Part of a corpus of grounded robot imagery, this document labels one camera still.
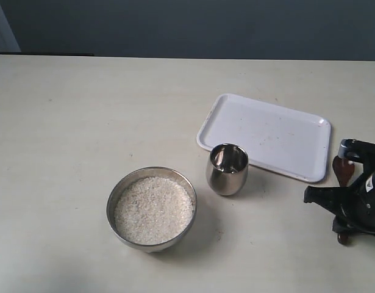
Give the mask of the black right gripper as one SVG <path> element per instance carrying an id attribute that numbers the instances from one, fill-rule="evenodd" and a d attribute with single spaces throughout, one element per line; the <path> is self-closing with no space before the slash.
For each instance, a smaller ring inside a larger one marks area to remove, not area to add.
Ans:
<path id="1" fill-rule="evenodd" d="M 315 203 L 336 215 L 336 233 L 375 235 L 375 144 L 343 139 L 338 157 L 360 163 L 364 172 L 371 173 L 348 187 L 308 186 L 304 203 Z"/>

